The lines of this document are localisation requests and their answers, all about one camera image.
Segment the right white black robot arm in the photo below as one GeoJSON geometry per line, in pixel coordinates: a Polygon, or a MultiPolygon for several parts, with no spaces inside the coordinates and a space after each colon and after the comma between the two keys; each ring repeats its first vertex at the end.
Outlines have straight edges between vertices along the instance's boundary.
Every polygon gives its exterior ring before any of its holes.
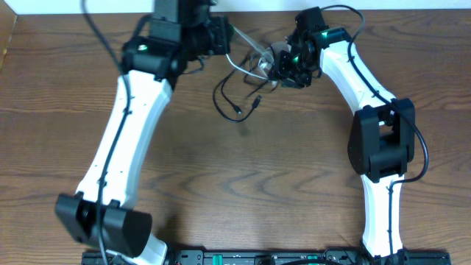
{"type": "Polygon", "coordinates": [[[273,43],[260,66],[286,85],[304,88],[314,73],[329,77],[344,97],[353,123],[347,154],[364,188],[361,245],[371,260],[394,259],[403,250],[400,192],[414,158],[415,107],[397,99],[372,75],[343,28],[306,32],[273,43]]]}

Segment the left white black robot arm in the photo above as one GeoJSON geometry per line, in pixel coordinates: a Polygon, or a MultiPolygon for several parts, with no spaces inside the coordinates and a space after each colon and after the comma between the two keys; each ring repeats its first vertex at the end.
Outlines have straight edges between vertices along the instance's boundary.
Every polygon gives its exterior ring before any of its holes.
{"type": "Polygon", "coordinates": [[[152,235],[152,217],[135,209],[141,167],[157,122],[188,63],[230,52],[233,28],[224,16],[186,26],[144,16],[149,36],[124,44],[116,98],[91,167],[55,212],[71,237],[99,249],[95,264],[163,264],[168,247],[152,235]]]}

